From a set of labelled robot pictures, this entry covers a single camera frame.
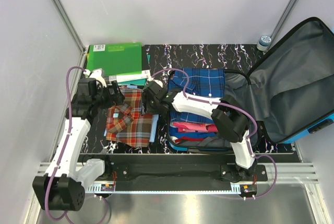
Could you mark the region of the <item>pink camouflage shirt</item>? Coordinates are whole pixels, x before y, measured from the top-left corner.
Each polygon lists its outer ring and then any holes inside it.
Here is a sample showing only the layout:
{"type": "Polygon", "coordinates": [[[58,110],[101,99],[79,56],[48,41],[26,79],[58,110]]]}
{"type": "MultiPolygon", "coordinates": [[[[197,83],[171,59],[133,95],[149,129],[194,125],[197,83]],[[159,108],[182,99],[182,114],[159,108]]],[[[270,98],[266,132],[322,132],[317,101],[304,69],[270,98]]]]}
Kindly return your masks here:
{"type": "Polygon", "coordinates": [[[217,127],[214,124],[200,124],[200,123],[188,123],[188,122],[174,122],[171,125],[177,128],[179,133],[216,133],[217,127]]]}

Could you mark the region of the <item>blue plaid shirt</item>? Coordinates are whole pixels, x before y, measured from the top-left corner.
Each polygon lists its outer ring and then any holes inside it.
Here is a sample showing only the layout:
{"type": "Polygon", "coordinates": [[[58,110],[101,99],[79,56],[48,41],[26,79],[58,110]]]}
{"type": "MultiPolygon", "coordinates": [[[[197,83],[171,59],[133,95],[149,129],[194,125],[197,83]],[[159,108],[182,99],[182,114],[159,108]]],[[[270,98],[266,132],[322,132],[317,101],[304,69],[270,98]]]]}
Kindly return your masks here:
{"type": "MultiPolygon", "coordinates": [[[[175,71],[168,82],[168,90],[183,90],[192,96],[223,98],[225,87],[225,73],[223,68],[183,68],[175,71]]],[[[171,122],[186,122],[195,124],[212,124],[213,121],[192,113],[170,112],[171,122]]]]}

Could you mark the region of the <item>blue shirt white letters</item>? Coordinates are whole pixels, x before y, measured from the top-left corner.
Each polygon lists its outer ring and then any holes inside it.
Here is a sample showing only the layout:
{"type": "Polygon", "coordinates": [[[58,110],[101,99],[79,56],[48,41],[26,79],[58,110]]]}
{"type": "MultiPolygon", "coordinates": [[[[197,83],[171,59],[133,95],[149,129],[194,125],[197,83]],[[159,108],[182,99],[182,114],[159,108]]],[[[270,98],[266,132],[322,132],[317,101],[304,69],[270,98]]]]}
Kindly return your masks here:
{"type": "Polygon", "coordinates": [[[215,137],[216,133],[199,133],[199,132],[195,132],[195,133],[179,133],[177,131],[177,128],[175,127],[171,127],[169,129],[169,135],[170,138],[175,141],[178,138],[181,138],[183,136],[187,136],[190,138],[207,138],[207,137],[215,137]]]}

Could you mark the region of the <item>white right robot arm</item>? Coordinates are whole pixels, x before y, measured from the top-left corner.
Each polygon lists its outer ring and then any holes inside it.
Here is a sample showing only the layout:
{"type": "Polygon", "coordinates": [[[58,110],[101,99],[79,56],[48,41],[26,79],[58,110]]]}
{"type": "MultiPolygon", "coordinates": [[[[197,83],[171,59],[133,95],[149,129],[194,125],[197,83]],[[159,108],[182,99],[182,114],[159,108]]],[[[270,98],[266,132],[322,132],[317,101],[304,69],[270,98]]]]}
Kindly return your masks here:
{"type": "Polygon", "coordinates": [[[191,95],[185,90],[168,91],[160,81],[153,79],[144,86],[142,102],[145,114],[176,111],[213,120],[219,135],[231,143],[238,177],[246,181],[255,175],[256,161],[250,138],[257,133],[258,126],[232,96],[206,98],[191,95]]]}

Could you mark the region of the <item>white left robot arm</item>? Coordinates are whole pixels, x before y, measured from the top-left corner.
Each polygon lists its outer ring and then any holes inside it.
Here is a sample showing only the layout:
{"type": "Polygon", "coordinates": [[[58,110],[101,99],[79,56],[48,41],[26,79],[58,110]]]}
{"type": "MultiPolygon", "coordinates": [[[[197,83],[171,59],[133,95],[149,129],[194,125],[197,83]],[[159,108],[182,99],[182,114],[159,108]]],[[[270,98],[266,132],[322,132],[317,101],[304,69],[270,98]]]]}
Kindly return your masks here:
{"type": "Polygon", "coordinates": [[[66,110],[65,128],[58,149],[43,176],[32,182],[43,210],[78,211],[84,203],[86,189],[97,179],[107,180],[113,168],[101,159],[90,159],[77,169],[81,146],[94,118],[102,109],[121,105],[125,97],[116,80],[84,78],[66,110]]]}

